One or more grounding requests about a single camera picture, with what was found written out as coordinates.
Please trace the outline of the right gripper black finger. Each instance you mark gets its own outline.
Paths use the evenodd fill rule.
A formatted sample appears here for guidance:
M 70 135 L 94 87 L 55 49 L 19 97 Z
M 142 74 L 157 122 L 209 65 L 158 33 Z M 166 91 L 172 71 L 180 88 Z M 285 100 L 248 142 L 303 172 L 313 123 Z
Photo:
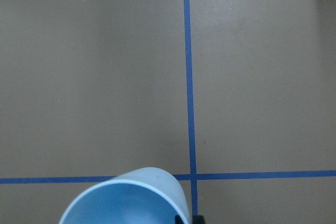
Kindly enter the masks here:
M 205 224 L 205 218 L 202 215 L 192 216 L 192 224 Z

